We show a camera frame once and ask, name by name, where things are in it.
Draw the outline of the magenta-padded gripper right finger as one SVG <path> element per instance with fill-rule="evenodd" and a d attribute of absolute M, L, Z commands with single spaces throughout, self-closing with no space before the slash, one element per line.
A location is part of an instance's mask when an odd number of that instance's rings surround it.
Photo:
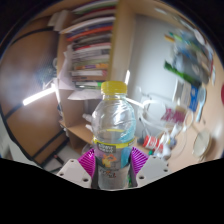
<path fill-rule="evenodd" d="M 131 186 L 140 188 L 171 174 L 166 162 L 134 147 L 130 154 Z"/>

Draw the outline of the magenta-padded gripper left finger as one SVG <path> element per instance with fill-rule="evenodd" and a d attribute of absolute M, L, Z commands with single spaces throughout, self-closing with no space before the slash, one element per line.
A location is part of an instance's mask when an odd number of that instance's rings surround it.
<path fill-rule="evenodd" d="M 94 150 L 90 149 L 78 159 L 69 159 L 57 175 L 76 185 L 90 188 L 95 174 Z"/>

